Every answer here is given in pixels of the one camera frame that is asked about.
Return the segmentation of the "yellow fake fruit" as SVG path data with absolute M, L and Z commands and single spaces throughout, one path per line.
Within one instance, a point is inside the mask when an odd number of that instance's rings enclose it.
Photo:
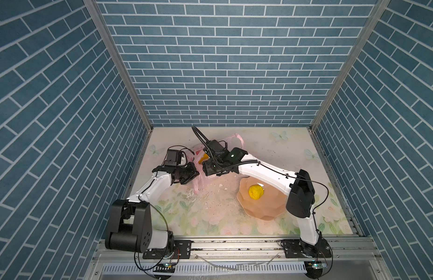
M 253 200 L 259 200 L 264 195 L 264 189 L 261 185 L 252 185 L 248 188 L 248 195 Z

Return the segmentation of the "orange fake fruit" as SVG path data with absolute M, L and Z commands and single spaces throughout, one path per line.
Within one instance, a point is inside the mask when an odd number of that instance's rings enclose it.
M 207 161 L 209 159 L 209 156 L 207 154 L 204 154 L 203 157 L 199 160 L 199 164 L 202 165 L 203 162 Z

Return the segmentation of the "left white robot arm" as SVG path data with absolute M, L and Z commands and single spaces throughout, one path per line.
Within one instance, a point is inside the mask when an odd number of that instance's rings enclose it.
M 194 163 L 158 166 L 151 178 L 132 196 L 116 200 L 110 207 L 105 246 L 109 250 L 145 253 L 159 250 L 169 255 L 174 249 L 172 231 L 155 230 L 151 210 L 172 184 L 187 184 L 199 175 Z

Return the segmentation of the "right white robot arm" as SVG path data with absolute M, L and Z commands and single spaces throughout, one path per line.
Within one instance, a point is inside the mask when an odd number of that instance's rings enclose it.
M 285 208 L 296 217 L 299 230 L 299 246 L 301 252 L 307 257 L 316 258 L 325 247 L 323 236 L 316 225 L 315 209 L 315 181 L 311 180 L 305 170 L 298 172 L 280 169 L 272 164 L 259 160 L 247 151 L 234 148 L 229 151 L 222 148 L 214 151 L 204 148 L 209 156 L 203 162 L 205 175 L 222 176 L 230 172 L 253 177 L 265 182 L 287 196 Z

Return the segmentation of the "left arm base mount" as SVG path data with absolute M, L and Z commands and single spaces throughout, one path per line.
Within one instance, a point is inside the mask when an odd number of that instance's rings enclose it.
M 191 256 L 192 241 L 191 240 L 175 240 L 174 244 L 170 245 L 165 253 L 164 249 L 149 249 L 142 258 L 144 260 L 159 260 L 164 259 L 189 259 Z

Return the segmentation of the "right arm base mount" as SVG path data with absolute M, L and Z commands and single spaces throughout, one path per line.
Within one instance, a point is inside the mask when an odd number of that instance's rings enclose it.
M 331 258 L 333 256 L 332 249 L 329 243 L 321 238 L 315 245 L 307 244 L 300 239 L 284 239 L 279 245 L 283 248 L 287 259 L 298 258 Z

